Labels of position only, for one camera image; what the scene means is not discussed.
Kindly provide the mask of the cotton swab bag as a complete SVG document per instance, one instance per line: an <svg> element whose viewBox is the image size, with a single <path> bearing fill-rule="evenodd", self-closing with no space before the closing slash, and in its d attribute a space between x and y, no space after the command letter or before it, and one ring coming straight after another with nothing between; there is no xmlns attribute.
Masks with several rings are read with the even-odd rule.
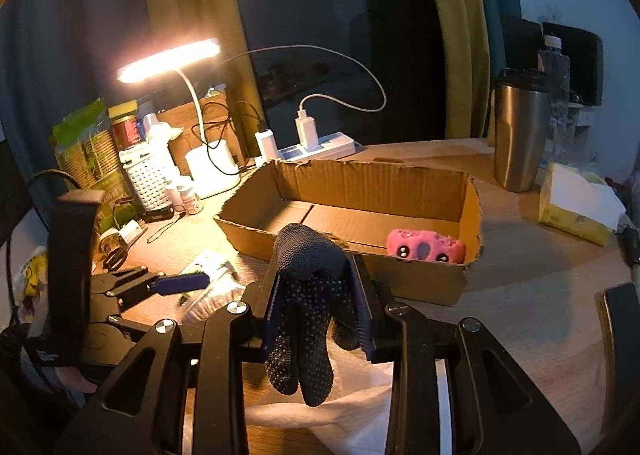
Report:
<svg viewBox="0 0 640 455"><path fill-rule="evenodd" d="M179 324L206 321L215 311L233 300L240 300L245 287L232 263L221 253L204 249L182 271L182 274L204 273L209 283L204 289L181 294L177 305Z"/></svg>

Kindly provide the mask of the small white bottle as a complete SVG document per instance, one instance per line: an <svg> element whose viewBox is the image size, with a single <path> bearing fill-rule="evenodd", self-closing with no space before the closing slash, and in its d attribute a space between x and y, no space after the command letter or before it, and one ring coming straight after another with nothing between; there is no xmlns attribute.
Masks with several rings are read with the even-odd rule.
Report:
<svg viewBox="0 0 640 455"><path fill-rule="evenodd" d="M197 215L203 210L201 197L198 195L198 191L194 188L192 183L183 184L183 186L180 186L178 189L178 192L180 194L184 211L188 215Z"/></svg>

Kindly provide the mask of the white perforated basket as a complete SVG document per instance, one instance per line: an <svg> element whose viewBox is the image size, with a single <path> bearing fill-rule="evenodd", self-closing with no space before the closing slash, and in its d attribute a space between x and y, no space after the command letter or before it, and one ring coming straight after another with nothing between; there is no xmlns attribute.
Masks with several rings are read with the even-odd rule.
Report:
<svg viewBox="0 0 640 455"><path fill-rule="evenodd" d="M136 192L143 208L162 209L170 205L160 163L146 143L139 143L118 152L122 167Z"/></svg>

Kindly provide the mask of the white desk lamp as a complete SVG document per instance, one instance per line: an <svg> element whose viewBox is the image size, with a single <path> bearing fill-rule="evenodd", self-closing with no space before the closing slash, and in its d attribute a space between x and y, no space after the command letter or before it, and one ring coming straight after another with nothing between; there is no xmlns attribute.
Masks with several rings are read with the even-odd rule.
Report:
<svg viewBox="0 0 640 455"><path fill-rule="evenodd" d="M203 198L230 190L230 186L228 188L220 186L222 177L234 179L235 181L240 180L239 170L227 171L215 164L212 147L206 138L200 98L191 80L183 71L186 66L201 60L214 58L219 53L220 45L218 40L207 38L153 53L150 56L126 64L117 70L117 80L123 84L144 82L146 79L160 76L167 72L175 72L182 78L194 104L196 118L198 119L198 133L196 136L201 142L198 148L186 153L186 163L198 189L198 194Z"/></svg>

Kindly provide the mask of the white tissue sheet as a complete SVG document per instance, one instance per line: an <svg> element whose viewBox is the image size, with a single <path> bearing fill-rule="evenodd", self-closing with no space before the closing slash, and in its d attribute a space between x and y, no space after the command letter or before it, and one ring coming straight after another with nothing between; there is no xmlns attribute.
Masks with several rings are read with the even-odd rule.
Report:
<svg viewBox="0 0 640 455"><path fill-rule="evenodd" d="M385 451L392 363L369 363L360 351L328 343L333 386L322 404L311 407L302 393L283 395L269 388L245 408L249 425L308 429L335 454L382 454Z"/></svg>

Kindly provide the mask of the green snack bag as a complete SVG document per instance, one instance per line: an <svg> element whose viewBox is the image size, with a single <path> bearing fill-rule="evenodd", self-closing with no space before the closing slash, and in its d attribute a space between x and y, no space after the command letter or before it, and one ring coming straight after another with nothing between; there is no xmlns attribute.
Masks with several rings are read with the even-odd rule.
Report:
<svg viewBox="0 0 640 455"><path fill-rule="evenodd" d="M103 99L97 98L66 115L53 126L49 142L58 167L81 189L104 192L101 231L114 228L114 207L131 193Z"/></svg>

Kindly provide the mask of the white charger left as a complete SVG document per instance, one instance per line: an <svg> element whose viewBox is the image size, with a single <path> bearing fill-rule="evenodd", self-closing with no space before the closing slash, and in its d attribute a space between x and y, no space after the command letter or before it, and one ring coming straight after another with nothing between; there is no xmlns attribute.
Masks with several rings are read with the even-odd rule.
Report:
<svg viewBox="0 0 640 455"><path fill-rule="evenodd" d="M279 158L277 142L270 129L256 132L255 139L263 160L268 162L268 160L277 160Z"/></svg>

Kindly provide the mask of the white charger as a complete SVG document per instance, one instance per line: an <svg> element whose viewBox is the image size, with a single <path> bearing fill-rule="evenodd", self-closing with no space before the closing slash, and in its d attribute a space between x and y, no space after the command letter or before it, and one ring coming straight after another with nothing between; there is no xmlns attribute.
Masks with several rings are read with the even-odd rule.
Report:
<svg viewBox="0 0 640 455"><path fill-rule="evenodd" d="M303 108L299 108L295 125L300 146L307 152L318 149L319 138L314 117L309 116Z"/></svg>
<svg viewBox="0 0 640 455"><path fill-rule="evenodd" d="M279 158L277 142L270 129L256 132L255 139L263 160L268 162L268 160L277 160Z"/></svg>

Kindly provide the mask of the pink squishy toy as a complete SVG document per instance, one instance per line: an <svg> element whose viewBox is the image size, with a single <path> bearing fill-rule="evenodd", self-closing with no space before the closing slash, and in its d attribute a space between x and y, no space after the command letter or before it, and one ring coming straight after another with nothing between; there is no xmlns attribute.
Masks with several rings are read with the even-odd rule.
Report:
<svg viewBox="0 0 640 455"><path fill-rule="evenodd" d="M448 235L427 230L391 230L386 237L388 256L405 260L421 260L462 264L465 246Z"/></svg>

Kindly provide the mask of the white charger right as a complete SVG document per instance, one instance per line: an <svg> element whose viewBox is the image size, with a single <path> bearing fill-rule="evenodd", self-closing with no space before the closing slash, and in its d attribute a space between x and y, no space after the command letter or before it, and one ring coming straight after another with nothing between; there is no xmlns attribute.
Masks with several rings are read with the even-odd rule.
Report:
<svg viewBox="0 0 640 455"><path fill-rule="evenodd" d="M307 152L318 149L319 138L314 117L309 116L303 108L299 108L295 125L300 146Z"/></svg>

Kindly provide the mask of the open cardboard box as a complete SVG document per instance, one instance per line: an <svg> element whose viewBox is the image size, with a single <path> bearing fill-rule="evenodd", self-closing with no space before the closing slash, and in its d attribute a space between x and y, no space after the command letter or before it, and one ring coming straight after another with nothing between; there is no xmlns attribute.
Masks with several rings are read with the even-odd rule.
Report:
<svg viewBox="0 0 640 455"><path fill-rule="evenodd" d="M267 261L278 233L300 223L359 253L375 281L393 294L454 305L482 256L480 195L462 171L402 163L271 160L226 201L216 223L240 253ZM387 249L395 230L450 236L464 246L455 263L398 257Z"/></svg>

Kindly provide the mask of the yellow tissue pack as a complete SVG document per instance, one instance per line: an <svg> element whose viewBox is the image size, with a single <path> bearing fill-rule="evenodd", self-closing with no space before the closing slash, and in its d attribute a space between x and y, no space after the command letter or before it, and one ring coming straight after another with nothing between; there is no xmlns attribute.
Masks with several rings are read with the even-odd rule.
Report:
<svg viewBox="0 0 640 455"><path fill-rule="evenodd" d="M624 212L624 204L599 176L558 163L548 165L539 194L539 223L606 246Z"/></svg>

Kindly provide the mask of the white power strip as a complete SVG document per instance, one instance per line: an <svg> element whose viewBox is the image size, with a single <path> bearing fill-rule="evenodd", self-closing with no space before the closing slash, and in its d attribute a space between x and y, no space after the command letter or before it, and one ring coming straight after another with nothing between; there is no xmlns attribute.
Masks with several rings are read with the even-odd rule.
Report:
<svg viewBox="0 0 640 455"><path fill-rule="evenodd" d="M307 152L300 144L287 146L278 151L278 160L285 160L286 162L303 162L314 158L343 158L356 153L356 141L338 131L320 138L319 147L315 151ZM257 167L262 166L265 162L260 154L255 157L255 165Z"/></svg>

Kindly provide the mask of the steel travel mug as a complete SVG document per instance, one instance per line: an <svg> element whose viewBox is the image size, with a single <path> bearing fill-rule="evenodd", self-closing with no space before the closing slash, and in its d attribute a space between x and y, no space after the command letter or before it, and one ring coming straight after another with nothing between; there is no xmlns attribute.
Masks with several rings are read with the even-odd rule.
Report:
<svg viewBox="0 0 640 455"><path fill-rule="evenodd" d="M550 114L546 74L506 68L495 91L494 176L514 193L529 191L535 181Z"/></svg>

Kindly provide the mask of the clear water bottle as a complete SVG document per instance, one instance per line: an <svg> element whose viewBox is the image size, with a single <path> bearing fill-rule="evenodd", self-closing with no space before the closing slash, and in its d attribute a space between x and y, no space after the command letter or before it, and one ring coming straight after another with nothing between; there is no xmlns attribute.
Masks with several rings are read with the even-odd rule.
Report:
<svg viewBox="0 0 640 455"><path fill-rule="evenodd" d="M548 79L552 132L551 160L563 163L566 160L568 102L570 102L570 57L562 52L562 40L544 35L544 48L538 52L538 70Z"/></svg>

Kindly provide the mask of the black monitor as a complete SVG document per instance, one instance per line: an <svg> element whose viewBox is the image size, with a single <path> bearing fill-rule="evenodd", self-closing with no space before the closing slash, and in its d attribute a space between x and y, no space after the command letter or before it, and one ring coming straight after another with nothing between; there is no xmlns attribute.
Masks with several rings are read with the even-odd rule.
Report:
<svg viewBox="0 0 640 455"><path fill-rule="evenodd" d="M527 21L518 16L500 16L506 67L537 67L544 36L559 37L562 53L570 58L570 100L600 106L603 93L603 42L595 33L562 24Z"/></svg>

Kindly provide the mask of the yellow green curtain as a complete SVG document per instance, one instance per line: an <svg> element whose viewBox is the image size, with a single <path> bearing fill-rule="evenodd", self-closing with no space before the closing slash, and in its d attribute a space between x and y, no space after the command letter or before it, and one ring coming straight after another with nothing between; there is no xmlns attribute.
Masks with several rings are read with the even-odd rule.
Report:
<svg viewBox="0 0 640 455"><path fill-rule="evenodd" d="M446 137L484 131L490 91L490 52L483 0L435 0L446 65Z"/></svg>

